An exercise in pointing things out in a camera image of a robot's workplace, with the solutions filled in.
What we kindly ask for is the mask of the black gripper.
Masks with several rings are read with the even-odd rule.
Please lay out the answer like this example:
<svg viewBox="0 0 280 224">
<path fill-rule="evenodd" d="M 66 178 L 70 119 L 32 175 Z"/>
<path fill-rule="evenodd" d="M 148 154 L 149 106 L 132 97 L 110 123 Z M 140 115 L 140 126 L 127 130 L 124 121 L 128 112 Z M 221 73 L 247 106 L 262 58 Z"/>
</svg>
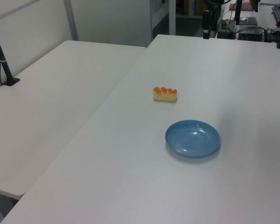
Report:
<svg viewBox="0 0 280 224">
<path fill-rule="evenodd" d="M 210 38 L 211 11 L 204 10 L 202 17 L 203 39 Z"/>
</svg>

